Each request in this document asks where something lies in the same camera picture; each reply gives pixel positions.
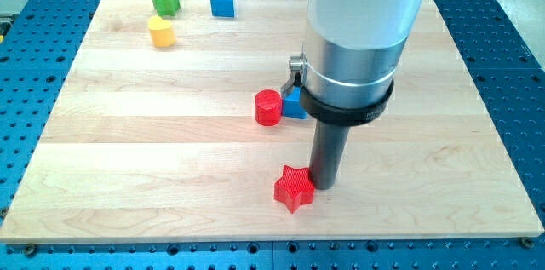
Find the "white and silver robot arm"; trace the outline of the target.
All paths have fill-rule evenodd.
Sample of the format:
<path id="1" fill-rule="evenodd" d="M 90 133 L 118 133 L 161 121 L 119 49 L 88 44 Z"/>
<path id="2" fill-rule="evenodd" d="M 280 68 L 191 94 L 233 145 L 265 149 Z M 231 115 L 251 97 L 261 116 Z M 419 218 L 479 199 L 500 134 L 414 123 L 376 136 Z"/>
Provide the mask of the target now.
<path id="1" fill-rule="evenodd" d="M 382 114 L 422 0 L 308 0 L 301 96 L 319 126 Z"/>

